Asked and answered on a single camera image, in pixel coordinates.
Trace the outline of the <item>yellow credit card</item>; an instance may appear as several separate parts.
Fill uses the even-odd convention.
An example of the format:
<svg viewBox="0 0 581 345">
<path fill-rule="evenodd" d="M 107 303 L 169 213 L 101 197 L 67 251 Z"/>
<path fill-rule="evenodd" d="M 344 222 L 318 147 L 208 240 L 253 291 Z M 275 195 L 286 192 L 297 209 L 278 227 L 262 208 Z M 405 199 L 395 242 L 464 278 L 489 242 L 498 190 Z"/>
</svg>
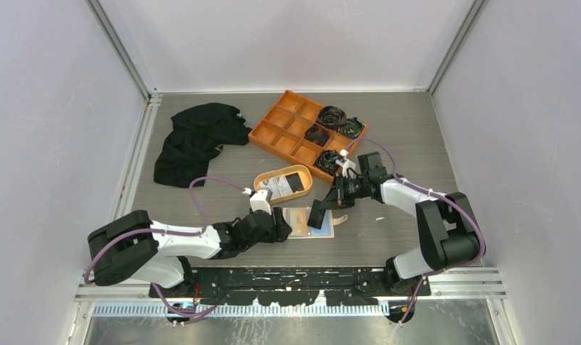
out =
<svg viewBox="0 0 581 345">
<path fill-rule="evenodd" d="M 284 220 L 291 228 L 290 237 L 303 238 L 310 235 L 307 224 L 309 216 L 308 208 L 285 208 Z"/>
</svg>

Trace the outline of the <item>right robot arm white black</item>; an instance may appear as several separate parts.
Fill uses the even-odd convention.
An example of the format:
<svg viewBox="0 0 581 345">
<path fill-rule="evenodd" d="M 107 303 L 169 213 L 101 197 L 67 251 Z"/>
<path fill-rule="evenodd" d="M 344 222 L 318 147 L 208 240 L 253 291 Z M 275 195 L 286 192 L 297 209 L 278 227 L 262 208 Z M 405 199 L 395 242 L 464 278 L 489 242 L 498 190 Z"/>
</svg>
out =
<svg viewBox="0 0 581 345">
<path fill-rule="evenodd" d="M 377 152 L 360 155 L 357 162 L 346 159 L 344 152 L 325 158 L 342 171 L 334 175 L 326 197 L 313 202 L 309 226 L 321 227 L 327 211 L 351 208 L 360 198 L 397 207 L 417 220 L 419 246 L 386 260 L 383 281 L 391 294 L 404 294 L 415 277 L 471 264 L 485 254 L 466 195 L 436 193 L 389 174 Z"/>
</svg>

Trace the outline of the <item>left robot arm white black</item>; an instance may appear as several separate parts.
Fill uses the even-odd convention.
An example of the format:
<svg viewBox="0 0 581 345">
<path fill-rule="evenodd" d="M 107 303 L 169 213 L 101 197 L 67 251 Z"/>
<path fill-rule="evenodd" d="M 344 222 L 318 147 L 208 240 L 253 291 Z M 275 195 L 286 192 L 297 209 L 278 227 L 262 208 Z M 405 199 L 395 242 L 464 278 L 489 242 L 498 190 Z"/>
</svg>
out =
<svg viewBox="0 0 581 345">
<path fill-rule="evenodd" d="M 256 244 L 285 242 L 291 232 L 278 207 L 204 229 L 163 224 L 144 210 L 132 211 L 88 235 L 91 261 L 84 281 L 109 286 L 135 279 L 185 297 L 195 287 L 189 257 L 230 259 Z"/>
</svg>

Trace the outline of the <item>orange oval tray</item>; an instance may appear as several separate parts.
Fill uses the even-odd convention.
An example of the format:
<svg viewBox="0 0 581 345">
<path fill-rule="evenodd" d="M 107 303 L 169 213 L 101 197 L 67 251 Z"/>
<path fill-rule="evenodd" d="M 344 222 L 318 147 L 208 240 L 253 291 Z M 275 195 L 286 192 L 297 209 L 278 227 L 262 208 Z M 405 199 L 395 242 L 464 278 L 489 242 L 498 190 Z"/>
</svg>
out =
<svg viewBox="0 0 581 345">
<path fill-rule="evenodd" d="M 307 195 L 313 186 L 311 172 L 304 165 L 291 165 L 257 175 L 253 182 L 256 190 L 271 193 L 270 204 L 282 203 Z"/>
</svg>

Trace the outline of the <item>black VIP credit card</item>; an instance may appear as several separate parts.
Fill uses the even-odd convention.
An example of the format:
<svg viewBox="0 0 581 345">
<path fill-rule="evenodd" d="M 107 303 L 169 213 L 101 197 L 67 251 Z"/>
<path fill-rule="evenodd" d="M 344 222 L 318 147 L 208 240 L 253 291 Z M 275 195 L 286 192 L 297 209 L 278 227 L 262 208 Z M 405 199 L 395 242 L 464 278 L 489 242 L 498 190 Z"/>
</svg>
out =
<svg viewBox="0 0 581 345">
<path fill-rule="evenodd" d="M 285 178 L 292 193 L 298 193 L 305 189 L 301 176 L 299 175 L 298 172 L 285 175 Z"/>
</svg>

